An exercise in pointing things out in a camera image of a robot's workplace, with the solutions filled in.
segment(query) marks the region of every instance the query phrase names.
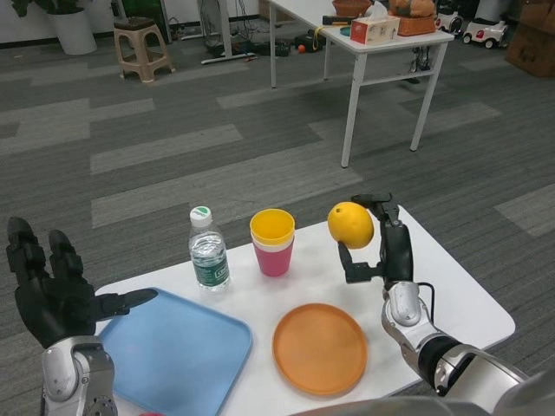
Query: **orange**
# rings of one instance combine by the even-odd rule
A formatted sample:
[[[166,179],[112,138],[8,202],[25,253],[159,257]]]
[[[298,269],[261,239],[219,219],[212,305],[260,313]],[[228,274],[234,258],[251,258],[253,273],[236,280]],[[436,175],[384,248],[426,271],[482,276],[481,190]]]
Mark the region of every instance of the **orange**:
[[[349,249],[366,247],[374,236],[372,217],[366,209],[354,202],[342,202],[328,215],[330,234]]]

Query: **round plate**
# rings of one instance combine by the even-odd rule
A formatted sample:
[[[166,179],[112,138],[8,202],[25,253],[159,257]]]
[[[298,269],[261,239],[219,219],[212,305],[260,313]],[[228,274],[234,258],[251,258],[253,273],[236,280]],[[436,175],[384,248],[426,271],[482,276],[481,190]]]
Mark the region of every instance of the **round plate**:
[[[274,360],[295,387],[313,394],[338,394],[364,374],[368,346],[361,327],[331,305],[293,309],[277,325]]]

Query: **plastic stool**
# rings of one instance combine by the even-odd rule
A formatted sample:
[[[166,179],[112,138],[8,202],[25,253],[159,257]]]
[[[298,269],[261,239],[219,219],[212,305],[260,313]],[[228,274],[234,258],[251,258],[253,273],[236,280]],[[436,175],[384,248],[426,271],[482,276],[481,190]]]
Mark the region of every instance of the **plastic stool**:
[[[148,49],[147,35],[154,33],[162,48],[162,53],[153,52]],[[129,39],[134,49],[134,54],[123,56],[121,53],[120,38],[125,36]],[[143,82],[154,81],[154,71],[158,68],[169,67],[175,72],[172,60],[167,52],[166,44],[160,33],[160,29],[153,19],[146,17],[129,17],[127,23],[114,23],[115,50],[121,66],[121,78],[125,78],[126,71],[134,71],[139,74]]]

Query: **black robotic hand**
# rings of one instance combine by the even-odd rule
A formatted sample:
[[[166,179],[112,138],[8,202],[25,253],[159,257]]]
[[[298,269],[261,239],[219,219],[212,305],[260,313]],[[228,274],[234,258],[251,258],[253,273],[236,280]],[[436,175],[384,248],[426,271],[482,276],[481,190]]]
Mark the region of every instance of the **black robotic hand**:
[[[375,267],[368,263],[353,263],[343,243],[338,244],[339,257],[347,283],[367,282],[375,276],[383,277],[385,289],[398,282],[413,281],[413,251],[408,227],[399,219],[399,205],[390,193],[355,195],[351,198],[370,210],[380,222],[382,242],[380,262]]]
[[[95,296],[93,286],[82,277],[81,258],[61,231],[49,234],[54,278],[44,270],[44,250],[24,219],[10,219],[8,239],[10,271],[18,283],[17,308],[29,332],[44,348],[70,336],[94,335],[96,322],[126,315],[133,306],[157,295],[153,289],[141,289],[125,295]]]

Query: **white toy car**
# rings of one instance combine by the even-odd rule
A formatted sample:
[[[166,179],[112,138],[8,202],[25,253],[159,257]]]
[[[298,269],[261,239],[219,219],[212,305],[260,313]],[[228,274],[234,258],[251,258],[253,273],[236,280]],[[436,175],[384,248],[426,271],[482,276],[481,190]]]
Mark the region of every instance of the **white toy car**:
[[[444,32],[458,36],[462,33],[462,17],[456,11],[450,15],[438,13],[435,19],[435,27]]]
[[[504,21],[491,22],[486,19],[472,20],[465,31],[462,41],[470,43],[471,41],[484,43],[487,49],[494,46],[506,46],[506,32],[508,26]]]

